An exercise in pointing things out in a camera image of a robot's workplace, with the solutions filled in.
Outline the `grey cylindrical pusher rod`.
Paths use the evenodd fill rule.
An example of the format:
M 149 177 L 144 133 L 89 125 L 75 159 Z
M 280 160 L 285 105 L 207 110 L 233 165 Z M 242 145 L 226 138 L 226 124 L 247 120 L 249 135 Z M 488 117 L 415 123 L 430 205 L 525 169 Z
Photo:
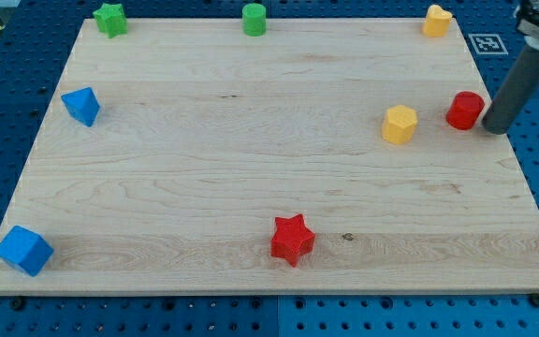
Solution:
M 507 132 L 539 85 L 539 50 L 526 44 L 482 119 L 490 133 Z

